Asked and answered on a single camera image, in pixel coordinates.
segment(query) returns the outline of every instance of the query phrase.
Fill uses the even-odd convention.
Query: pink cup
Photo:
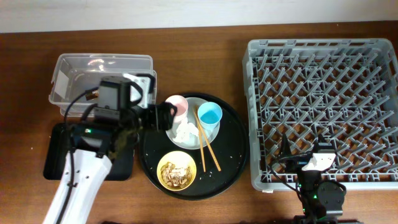
[[[174,123],[181,122],[182,119],[187,117],[188,114],[188,101],[180,95],[174,95],[167,98],[166,102],[169,102],[177,107],[177,113],[174,117]]]

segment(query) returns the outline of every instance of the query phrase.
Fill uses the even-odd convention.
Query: white wall
[[[397,0],[0,0],[0,32],[382,20]]]

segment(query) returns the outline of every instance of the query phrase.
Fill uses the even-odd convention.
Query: chopstick
[[[199,131],[199,142],[200,142],[200,154],[201,154],[201,163],[203,164],[203,171],[206,172],[206,165],[205,165],[205,155],[203,154],[203,143],[201,141],[201,132]]]
[[[206,141],[207,147],[209,148],[209,151],[210,151],[210,154],[211,154],[211,156],[212,156],[212,158],[213,158],[213,160],[214,160],[214,163],[216,164],[218,171],[221,171],[221,167],[220,167],[220,165],[218,164],[217,158],[216,158],[216,156],[214,155],[214,152],[213,152],[213,149],[212,149],[211,146],[210,146],[209,140],[207,140],[206,133],[204,132],[203,127],[200,125],[199,118],[198,118],[198,105],[195,105],[194,115],[195,115],[195,119],[196,119],[196,121],[197,121],[197,125],[198,125],[199,132],[205,137],[205,141]],[[204,157],[204,155],[203,155],[203,151],[201,151],[201,153],[202,153],[202,158],[201,158],[201,159],[202,159],[203,165],[204,165],[204,164],[205,164],[205,162],[204,162],[204,161],[205,161],[205,160],[204,160],[205,157]]]

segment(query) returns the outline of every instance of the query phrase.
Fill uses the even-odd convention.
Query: brown wooden tabletop
[[[63,53],[145,54],[158,74],[157,101],[198,91],[229,103],[247,124],[242,58],[252,39],[387,38],[398,52],[398,22],[0,34],[0,223],[40,223],[59,181],[43,177],[53,126],[48,101]],[[349,191],[342,219],[396,223],[398,191]],[[104,182],[88,223],[280,223],[302,214],[294,192],[253,189],[250,169],[217,197],[189,202],[155,188],[137,157],[132,177]]]

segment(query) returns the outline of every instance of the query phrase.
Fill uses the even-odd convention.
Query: metal grid
[[[338,156],[323,174],[325,179],[398,181],[398,127],[389,122],[396,118],[394,107],[386,106],[393,100],[386,94],[390,89],[386,82],[396,81],[395,68],[390,68],[396,60],[393,49],[374,50],[376,40],[361,40],[361,47],[351,45],[352,40],[334,41],[335,47],[330,40],[315,40],[309,47],[306,40],[299,48],[331,50],[295,54],[300,41],[285,40],[272,47],[268,40],[261,41],[266,41],[265,46],[252,50],[249,59],[260,181],[277,181],[265,164],[277,157],[283,133],[293,154],[311,150],[318,134],[337,148]],[[295,181],[295,174],[284,173],[283,166],[275,164],[273,169],[287,182]]]

